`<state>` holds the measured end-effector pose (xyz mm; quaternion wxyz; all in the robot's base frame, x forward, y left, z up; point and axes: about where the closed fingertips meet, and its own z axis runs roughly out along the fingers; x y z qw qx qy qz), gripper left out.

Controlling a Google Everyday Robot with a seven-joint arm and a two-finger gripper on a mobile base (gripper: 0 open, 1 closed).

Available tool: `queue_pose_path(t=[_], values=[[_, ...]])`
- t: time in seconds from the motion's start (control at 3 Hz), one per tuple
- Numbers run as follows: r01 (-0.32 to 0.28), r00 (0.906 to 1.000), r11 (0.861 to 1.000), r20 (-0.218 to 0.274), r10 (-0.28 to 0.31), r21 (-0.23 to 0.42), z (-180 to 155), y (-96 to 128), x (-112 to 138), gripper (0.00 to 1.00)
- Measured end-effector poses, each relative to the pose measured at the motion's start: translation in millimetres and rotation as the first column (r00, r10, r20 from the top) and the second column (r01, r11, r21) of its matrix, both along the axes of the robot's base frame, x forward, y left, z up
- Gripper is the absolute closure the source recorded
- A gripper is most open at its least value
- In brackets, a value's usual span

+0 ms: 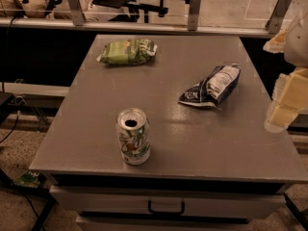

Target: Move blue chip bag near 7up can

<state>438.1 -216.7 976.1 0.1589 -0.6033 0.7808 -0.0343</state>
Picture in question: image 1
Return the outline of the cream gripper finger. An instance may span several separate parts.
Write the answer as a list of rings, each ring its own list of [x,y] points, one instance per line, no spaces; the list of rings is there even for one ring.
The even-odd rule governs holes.
[[[296,117],[297,113],[271,102],[267,110],[264,128],[271,133],[280,133],[286,130]]]

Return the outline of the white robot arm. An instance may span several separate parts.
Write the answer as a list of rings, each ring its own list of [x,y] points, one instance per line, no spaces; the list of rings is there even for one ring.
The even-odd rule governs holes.
[[[292,73],[277,78],[264,122],[268,132],[280,133],[308,108],[308,10],[302,9],[263,49],[283,53],[284,60],[295,66]]]

